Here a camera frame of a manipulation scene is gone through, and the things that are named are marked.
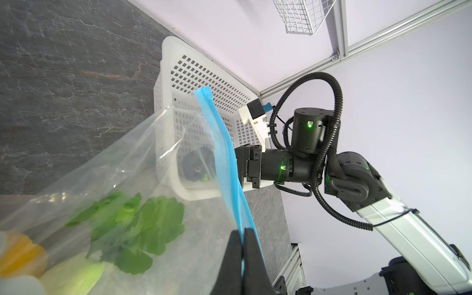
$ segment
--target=wire basket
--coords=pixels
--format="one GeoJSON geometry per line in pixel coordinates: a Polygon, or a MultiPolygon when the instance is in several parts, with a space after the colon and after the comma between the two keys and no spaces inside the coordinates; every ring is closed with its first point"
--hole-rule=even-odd
{"type": "Polygon", "coordinates": [[[313,35],[321,27],[336,0],[274,0],[290,34],[313,35]]]}

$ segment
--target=green leafy vegetable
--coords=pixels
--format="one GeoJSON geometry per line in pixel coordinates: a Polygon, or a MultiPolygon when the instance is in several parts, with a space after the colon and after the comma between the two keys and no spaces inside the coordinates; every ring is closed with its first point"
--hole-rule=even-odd
{"type": "Polygon", "coordinates": [[[93,225],[89,257],[101,250],[101,261],[114,263],[131,274],[144,273],[152,265],[146,253],[162,255],[166,244],[185,232],[185,207],[176,198],[151,197],[139,208],[141,194],[133,198],[113,192],[77,214],[65,226],[85,220],[93,225]]]}
{"type": "Polygon", "coordinates": [[[152,258],[139,249],[126,248],[118,254],[114,263],[122,271],[135,275],[151,268],[152,258]]]}

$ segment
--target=white plastic basket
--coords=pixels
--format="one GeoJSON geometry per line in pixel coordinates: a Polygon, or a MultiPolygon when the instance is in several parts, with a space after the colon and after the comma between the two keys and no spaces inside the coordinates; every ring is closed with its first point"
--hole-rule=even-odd
{"type": "MultiPolygon", "coordinates": [[[[200,107],[195,101],[189,98],[193,91],[209,85],[213,93],[213,102],[223,119],[228,132],[233,140],[234,147],[244,144],[259,144],[259,140],[251,124],[244,125],[238,113],[238,108],[248,102],[257,99],[256,94],[251,92],[234,77],[221,69],[207,57],[192,48],[187,43],[176,37],[167,37],[162,43],[162,60],[160,62],[160,73],[154,85],[154,110],[159,111],[166,108],[171,103],[180,109],[199,110],[200,107]]],[[[180,197],[187,200],[200,200],[216,197],[219,189],[214,191],[208,189],[208,185],[200,185],[198,182],[190,182],[179,177],[177,162],[186,150],[186,146],[207,146],[214,147],[210,142],[203,142],[201,130],[198,125],[193,125],[194,118],[188,114],[175,111],[174,120],[169,121],[165,132],[159,134],[170,148],[175,144],[174,134],[186,128],[188,132],[194,134],[192,138],[188,136],[180,143],[180,151],[177,159],[171,165],[168,179],[171,186],[180,197]]],[[[251,184],[244,186],[244,190],[251,189],[251,184]]]]}
{"type": "Polygon", "coordinates": [[[336,0],[274,0],[290,34],[313,35],[321,27],[336,0]]]}

